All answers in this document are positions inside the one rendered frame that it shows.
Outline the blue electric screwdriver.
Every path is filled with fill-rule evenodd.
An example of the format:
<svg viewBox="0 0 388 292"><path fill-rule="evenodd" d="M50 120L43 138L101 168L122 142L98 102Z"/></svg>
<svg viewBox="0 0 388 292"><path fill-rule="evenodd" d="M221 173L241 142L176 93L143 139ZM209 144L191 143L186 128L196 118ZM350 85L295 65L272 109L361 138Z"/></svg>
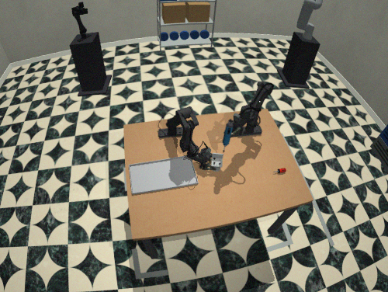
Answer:
<svg viewBox="0 0 388 292"><path fill-rule="evenodd" d="M230 136L233 130L233 124L231 122L228 122L226 125L226 129L223 136L223 145L226 147L230 142Z"/></svg>

